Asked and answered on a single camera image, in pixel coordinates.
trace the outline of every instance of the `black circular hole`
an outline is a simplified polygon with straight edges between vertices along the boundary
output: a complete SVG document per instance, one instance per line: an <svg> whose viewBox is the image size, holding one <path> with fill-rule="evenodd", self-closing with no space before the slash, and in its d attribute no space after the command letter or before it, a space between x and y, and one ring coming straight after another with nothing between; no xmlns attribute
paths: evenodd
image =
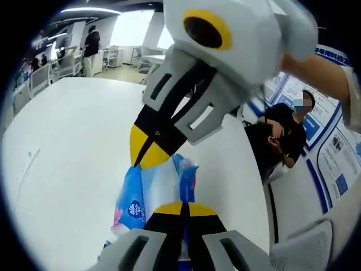
<svg viewBox="0 0 361 271"><path fill-rule="evenodd" d="M184 28L192 40L199 45L215 49L222 46L222 36L219 31L210 22L202 18L186 18Z"/></svg>

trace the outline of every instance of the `yellow ring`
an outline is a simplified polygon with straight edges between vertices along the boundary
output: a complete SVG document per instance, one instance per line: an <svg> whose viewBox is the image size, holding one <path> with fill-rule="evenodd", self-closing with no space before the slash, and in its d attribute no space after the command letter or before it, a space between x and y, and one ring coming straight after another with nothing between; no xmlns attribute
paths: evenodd
<svg viewBox="0 0 361 271"><path fill-rule="evenodd" d="M213 25L221 34L222 46L216 50L226 51L232 47L232 34L224 20L209 10L186 10L183 13L183 22L190 17L201 18Z"/></svg>

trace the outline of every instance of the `human hand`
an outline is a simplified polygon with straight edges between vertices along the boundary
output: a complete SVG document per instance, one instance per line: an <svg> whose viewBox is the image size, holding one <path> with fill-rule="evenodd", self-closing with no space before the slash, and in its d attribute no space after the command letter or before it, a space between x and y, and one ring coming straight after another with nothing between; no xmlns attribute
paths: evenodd
<svg viewBox="0 0 361 271"><path fill-rule="evenodd" d="M280 142L276 138L269 136L268 143L275 152L277 152L278 154L283 154Z"/></svg>
<svg viewBox="0 0 361 271"><path fill-rule="evenodd" d="M279 138L280 136L284 136L284 129L281 124L277 121L272 121L272 136L274 138Z"/></svg>

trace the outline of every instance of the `white tabletop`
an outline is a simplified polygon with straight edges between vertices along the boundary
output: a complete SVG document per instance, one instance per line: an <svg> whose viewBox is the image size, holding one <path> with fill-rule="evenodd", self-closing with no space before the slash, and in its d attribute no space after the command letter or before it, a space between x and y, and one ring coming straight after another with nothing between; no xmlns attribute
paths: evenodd
<svg viewBox="0 0 361 271"><path fill-rule="evenodd" d="M153 64L162 65L165 59L165 55L143 55L142 58Z"/></svg>
<svg viewBox="0 0 361 271"><path fill-rule="evenodd" d="M130 165L129 133L143 89L63 78L31 100L5 132L10 209L46 270L84 270L96 263ZM268 253L263 187L241 123L226 116L221 131L196 146L186 143L178 153L200 166L196 201Z"/></svg>

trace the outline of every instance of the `black hair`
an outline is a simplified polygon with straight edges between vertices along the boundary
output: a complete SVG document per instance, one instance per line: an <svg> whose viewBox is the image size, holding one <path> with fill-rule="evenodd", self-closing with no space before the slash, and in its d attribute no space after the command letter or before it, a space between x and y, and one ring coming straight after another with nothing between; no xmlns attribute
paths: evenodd
<svg viewBox="0 0 361 271"><path fill-rule="evenodd" d="M88 33L90 34L93 30L95 30L96 26L95 25L92 25L89 30L88 30Z"/></svg>
<svg viewBox="0 0 361 271"><path fill-rule="evenodd" d="M310 98L311 98L311 101L312 101L312 109L314 109L315 105L316 105L316 100L315 100L315 97L313 96L312 93L310 93L308 90L304 89L302 92L304 93L307 93Z"/></svg>

